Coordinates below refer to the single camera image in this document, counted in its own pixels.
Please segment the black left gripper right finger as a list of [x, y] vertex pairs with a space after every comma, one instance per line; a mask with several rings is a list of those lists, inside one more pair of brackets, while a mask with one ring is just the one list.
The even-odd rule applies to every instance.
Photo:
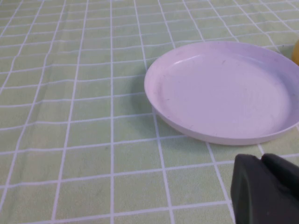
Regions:
[[264, 154], [262, 163], [290, 194], [299, 199], [299, 167], [275, 154]]

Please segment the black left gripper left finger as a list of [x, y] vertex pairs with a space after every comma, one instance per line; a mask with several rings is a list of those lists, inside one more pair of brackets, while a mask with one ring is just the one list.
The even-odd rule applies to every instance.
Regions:
[[249, 154], [235, 157], [231, 200], [237, 224], [297, 224], [299, 200]]

